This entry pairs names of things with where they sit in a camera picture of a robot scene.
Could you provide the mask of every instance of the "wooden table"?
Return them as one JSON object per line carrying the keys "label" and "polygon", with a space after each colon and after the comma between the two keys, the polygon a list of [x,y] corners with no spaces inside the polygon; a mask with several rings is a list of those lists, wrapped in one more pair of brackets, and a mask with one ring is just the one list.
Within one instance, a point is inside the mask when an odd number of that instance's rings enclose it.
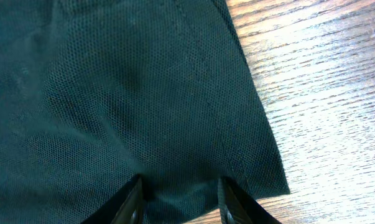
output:
{"label": "wooden table", "polygon": [[291,189],[258,202],[282,223],[375,223],[375,0],[228,6]]}

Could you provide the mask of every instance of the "wood grain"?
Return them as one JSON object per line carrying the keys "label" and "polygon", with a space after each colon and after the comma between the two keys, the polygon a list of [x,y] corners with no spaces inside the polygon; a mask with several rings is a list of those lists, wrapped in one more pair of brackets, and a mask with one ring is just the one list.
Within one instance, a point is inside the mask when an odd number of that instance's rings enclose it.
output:
{"label": "wood grain", "polygon": [[291,189],[258,202],[282,223],[375,223],[375,0],[228,6]]}

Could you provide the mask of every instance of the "table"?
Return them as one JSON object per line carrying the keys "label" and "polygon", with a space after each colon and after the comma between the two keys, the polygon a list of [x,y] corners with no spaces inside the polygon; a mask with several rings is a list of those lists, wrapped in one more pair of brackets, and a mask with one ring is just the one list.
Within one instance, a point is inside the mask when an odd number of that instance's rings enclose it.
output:
{"label": "table", "polygon": [[228,6],[291,189],[258,202],[282,223],[375,223],[375,0]]}

